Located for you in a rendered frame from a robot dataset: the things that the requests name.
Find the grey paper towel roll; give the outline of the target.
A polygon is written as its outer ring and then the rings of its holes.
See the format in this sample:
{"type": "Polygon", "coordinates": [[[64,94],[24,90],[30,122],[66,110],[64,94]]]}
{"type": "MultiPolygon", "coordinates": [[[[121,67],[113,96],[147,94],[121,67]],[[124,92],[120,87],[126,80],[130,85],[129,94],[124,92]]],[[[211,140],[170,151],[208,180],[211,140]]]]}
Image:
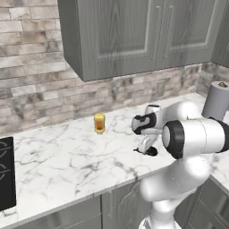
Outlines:
{"type": "Polygon", "coordinates": [[[225,113],[229,108],[229,82],[225,82],[227,88],[220,87],[218,84],[224,81],[212,81],[202,115],[205,118],[213,117],[223,121],[225,113]]]}

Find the black hob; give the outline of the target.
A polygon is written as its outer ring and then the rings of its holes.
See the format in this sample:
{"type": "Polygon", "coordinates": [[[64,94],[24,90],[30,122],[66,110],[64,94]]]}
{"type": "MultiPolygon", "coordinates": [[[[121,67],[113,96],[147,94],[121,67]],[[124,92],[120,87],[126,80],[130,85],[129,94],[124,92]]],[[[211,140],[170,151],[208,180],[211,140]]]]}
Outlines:
{"type": "Polygon", "coordinates": [[[0,211],[16,206],[13,137],[0,139],[0,211]]]}

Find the grey corner base cupboard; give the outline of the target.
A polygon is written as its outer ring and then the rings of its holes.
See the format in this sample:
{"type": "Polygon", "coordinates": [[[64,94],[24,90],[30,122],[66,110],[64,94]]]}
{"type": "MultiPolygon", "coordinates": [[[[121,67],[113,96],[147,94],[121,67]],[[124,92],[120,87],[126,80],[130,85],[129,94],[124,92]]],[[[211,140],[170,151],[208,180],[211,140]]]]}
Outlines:
{"type": "Polygon", "coordinates": [[[229,229],[229,187],[210,178],[175,210],[182,229],[229,229]]]}

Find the grey base drawer front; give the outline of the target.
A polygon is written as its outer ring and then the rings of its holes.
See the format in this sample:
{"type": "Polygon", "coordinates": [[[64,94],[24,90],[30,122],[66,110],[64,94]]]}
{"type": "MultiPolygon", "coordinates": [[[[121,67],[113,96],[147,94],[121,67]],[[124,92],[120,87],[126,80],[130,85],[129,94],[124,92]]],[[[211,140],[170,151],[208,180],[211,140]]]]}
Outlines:
{"type": "Polygon", "coordinates": [[[100,197],[95,197],[20,225],[15,229],[64,229],[68,225],[80,223],[98,214],[101,215],[100,197]]]}
{"type": "Polygon", "coordinates": [[[101,215],[93,216],[74,225],[68,225],[64,229],[102,229],[101,215]]]}

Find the grey corner wall cupboard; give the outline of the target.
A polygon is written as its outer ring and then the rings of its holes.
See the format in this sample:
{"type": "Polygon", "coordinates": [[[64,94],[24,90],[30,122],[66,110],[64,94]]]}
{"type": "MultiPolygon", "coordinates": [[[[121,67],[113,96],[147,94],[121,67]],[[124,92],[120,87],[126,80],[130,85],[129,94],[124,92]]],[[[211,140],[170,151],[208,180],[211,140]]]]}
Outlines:
{"type": "Polygon", "coordinates": [[[229,68],[229,0],[217,35],[212,62],[229,68]]]}

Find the grey wall cupboard carcass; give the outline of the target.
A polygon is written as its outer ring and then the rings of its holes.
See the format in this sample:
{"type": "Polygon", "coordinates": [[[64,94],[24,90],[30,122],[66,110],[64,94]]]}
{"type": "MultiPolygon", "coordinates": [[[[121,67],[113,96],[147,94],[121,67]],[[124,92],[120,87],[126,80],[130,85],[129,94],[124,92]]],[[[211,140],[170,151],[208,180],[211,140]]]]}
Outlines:
{"type": "Polygon", "coordinates": [[[62,33],[64,59],[83,79],[81,38],[76,0],[57,0],[62,33]]]}

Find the yellow jar with orange label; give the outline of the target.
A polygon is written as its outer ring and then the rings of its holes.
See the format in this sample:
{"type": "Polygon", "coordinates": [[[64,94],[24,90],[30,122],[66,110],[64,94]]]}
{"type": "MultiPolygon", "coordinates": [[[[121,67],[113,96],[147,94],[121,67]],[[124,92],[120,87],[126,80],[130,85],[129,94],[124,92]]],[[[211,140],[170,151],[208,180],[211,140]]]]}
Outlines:
{"type": "Polygon", "coordinates": [[[105,131],[105,120],[105,116],[101,113],[96,113],[94,115],[94,131],[96,133],[102,134],[105,131]]]}

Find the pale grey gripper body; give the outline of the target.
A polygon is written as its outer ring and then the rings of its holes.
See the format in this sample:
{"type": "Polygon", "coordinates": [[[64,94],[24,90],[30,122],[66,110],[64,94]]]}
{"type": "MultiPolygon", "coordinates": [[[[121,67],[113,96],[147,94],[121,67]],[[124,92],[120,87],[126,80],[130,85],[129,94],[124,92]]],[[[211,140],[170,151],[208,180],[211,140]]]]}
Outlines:
{"type": "Polygon", "coordinates": [[[146,152],[157,141],[157,135],[147,135],[139,143],[139,152],[146,152]]]}

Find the grey base cupboard door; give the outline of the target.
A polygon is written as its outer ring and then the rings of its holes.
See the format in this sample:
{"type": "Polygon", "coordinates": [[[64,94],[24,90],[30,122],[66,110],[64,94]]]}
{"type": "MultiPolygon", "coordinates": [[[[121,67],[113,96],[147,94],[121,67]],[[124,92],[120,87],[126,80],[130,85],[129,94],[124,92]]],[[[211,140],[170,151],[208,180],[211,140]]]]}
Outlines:
{"type": "Polygon", "coordinates": [[[140,195],[140,181],[102,194],[100,202],[102,229],[138,229],[150,211],[140,195]]]}

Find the wide grey wall cupboard door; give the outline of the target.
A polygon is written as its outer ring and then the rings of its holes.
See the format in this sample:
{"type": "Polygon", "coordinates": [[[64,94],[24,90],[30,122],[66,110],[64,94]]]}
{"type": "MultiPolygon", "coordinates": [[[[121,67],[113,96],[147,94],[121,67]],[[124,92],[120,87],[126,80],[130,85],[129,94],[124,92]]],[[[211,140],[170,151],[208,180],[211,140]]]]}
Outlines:
{"type": "Polygon", "coordinates": [[[83,79],[95,81],[156,69],[156,7],[165,0],[79,0],[83,79]]]}

